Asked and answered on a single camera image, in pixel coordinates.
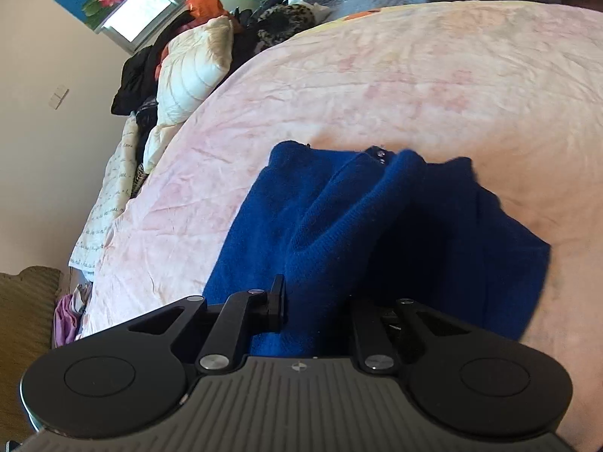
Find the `brown rug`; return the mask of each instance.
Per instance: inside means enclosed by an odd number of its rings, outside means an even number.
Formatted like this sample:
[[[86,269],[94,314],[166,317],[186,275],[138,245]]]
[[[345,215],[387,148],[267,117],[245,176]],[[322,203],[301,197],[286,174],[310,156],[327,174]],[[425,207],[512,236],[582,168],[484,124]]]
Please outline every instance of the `brown rug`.
[[[61,272],[29,267],[19,275],[0,273],[0,448],[34,433],[19,398],[26,368],[50,350],[55,293]]]

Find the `window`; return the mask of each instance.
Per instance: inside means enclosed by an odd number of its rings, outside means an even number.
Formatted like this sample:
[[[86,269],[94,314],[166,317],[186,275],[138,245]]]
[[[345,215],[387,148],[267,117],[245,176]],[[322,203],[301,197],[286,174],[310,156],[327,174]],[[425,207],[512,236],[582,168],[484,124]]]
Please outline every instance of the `window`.
[[[134,50],[173,13],[183,0],[126,0],[103,28],[125,48]]]

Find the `black circular pad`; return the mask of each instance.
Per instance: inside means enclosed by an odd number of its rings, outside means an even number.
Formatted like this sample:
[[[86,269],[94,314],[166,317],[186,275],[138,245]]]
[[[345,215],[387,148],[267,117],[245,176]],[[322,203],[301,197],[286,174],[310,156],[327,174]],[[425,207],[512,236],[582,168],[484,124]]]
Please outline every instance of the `black circular pad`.
[[[530,383],[521,365],[506,359],[475,359],[463,365],[462,382],[484,396],[503,398],[519,394]]]
[[[47,428],[76,438],[143,429],[178,406],[186,375],[163,335],[119,326],[42,356],[23,376],[23,403]]]
[[[65,373],[65,384],[73,392],[90,398],[117,394],[134,381],[131,364],[115,357],[90,357],[73,364]]]
[[[413,366],[409,390],[424,412],[451,429],[507,439],[554,430],[572,382],[543,353],[475,331],[435,339]]]

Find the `light switch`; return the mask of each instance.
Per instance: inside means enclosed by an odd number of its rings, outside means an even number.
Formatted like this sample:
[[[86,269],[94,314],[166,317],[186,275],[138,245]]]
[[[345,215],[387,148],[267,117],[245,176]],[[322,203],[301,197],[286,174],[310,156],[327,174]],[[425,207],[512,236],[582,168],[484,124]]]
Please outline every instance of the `light switch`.
[[[65,85],[59,85],[54,91],[54,94],[59,98],[64,99],[68,91],[69,89]]]
[[[48,102],[48,105],[50,105],[50,107],[52,107],[56,110],[58,108],[58,106],[61,105],[62,101],[63,101],[63,99],[61,97],[59,97],[58,95],[52,95],[52,97],[50,97],[50,101]]]
[[[65,85],[59,85],[50,97],[48,105],[56,110],[62,104],[68,92],[69,89]]]

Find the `logo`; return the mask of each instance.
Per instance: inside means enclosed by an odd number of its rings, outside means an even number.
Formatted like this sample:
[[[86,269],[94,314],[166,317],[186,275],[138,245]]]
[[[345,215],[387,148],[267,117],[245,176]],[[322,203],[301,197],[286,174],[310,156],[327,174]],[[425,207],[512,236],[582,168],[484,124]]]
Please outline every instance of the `logo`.
[[[304,364],[303,362],[297,362],[297,363],[293,364],[291,366],[291,368],[296,372],[303,372],[308,368],[308,366],[306,364]]]

